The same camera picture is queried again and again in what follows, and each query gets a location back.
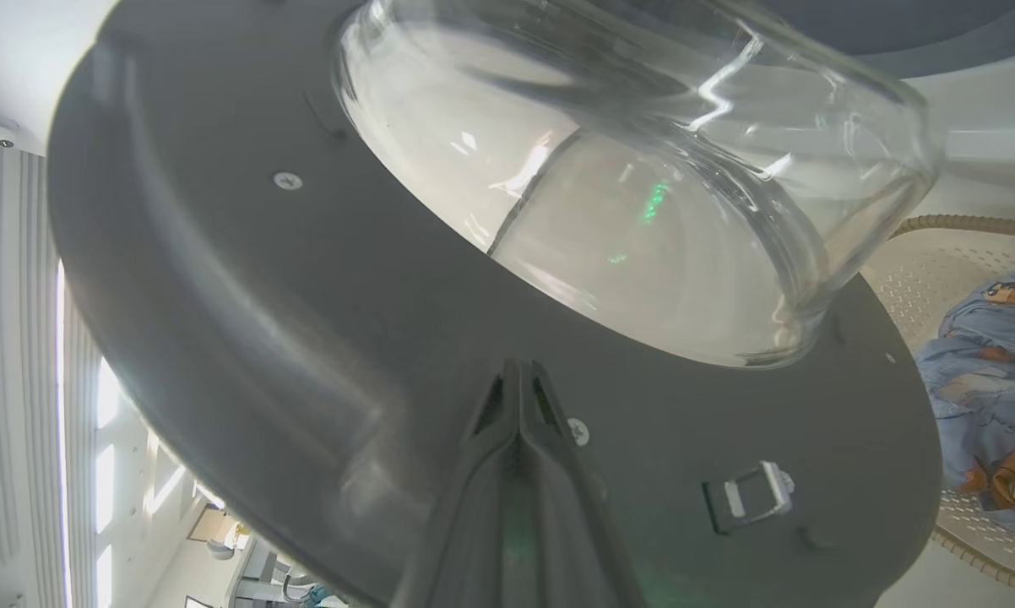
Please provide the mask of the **dark grey glass washer door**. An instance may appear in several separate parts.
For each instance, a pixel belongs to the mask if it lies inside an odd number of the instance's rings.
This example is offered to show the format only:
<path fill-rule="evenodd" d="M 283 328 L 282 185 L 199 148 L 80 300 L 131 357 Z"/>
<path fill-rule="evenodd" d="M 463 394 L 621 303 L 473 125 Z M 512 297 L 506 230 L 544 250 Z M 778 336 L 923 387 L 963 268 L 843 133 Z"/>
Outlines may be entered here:
<path fill-rule="evenodd" d="M 118 0 L 49 138 L 68 287 L 145 422 L 389 608 L 507 359 L 646 608 L 874 608 L 940 448 L 861 277 L 935 185 L 904 82 L 747 0 Z M 502 608 L 540 608 L 504 487 Z"/>

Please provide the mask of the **blue cartoon print garment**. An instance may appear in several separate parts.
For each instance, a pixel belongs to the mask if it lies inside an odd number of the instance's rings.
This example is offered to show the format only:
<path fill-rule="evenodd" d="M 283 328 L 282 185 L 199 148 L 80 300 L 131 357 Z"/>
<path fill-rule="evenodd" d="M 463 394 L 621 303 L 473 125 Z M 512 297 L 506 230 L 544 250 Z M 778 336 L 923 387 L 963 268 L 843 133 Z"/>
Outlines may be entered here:
<path fill-rule="evenodd" d="M 1015 534 L 1015 273 L 972 290 L 915 354 L 948 491 Z"/>

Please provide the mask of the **cream perforated laundry basket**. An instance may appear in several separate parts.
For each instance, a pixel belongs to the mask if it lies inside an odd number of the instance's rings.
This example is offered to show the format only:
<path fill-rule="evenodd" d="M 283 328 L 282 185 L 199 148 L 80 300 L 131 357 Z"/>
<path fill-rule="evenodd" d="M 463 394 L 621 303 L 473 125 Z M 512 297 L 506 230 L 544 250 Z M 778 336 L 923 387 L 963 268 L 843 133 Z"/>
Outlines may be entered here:
<path fill-rule="evenodd" d="M 993 278 L 1015 272 L 1015 220 L 934 214 L 905 220 L 862 274 L 910 351 L 936 335 L 944 314 Z M 1015 589 L 1015 535 L 975 497 L 944 490 L 932 542 Z"/>

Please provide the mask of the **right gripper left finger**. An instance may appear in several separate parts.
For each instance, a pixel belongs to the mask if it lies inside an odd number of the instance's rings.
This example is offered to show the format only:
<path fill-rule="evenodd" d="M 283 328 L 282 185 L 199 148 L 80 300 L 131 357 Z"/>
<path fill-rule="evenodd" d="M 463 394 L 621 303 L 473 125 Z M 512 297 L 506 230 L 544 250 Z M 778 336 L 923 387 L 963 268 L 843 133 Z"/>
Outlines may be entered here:
<path fill-rule="evenodd" d="M 520 365 L 478 401 L 389 608 L 502 608 L 504 487 L 518 458 Z"/>

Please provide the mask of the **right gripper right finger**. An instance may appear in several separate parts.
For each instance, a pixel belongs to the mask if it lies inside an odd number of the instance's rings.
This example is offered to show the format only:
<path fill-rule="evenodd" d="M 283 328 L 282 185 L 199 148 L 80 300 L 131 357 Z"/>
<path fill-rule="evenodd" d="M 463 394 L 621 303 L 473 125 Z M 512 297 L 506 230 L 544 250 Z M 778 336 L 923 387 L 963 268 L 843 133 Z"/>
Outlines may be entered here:
<path fill-rule="evenodd" d="M 537 361 L 520 369 L 520 447 L 537 499 L 540 608 L 646 608 L 618 529 Z"/>

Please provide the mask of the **white front-load washing machine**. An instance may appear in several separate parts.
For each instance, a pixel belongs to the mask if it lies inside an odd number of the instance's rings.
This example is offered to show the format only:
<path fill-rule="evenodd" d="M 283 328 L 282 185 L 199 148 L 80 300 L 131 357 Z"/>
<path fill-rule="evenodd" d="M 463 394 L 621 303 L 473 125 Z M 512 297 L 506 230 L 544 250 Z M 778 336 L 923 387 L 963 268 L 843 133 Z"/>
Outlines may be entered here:
<path fill-rule="evenodd" d="M 917 214 L 1015 220 L 1015 0 L 758 1 L 928 100 L 947 160 Z"/>

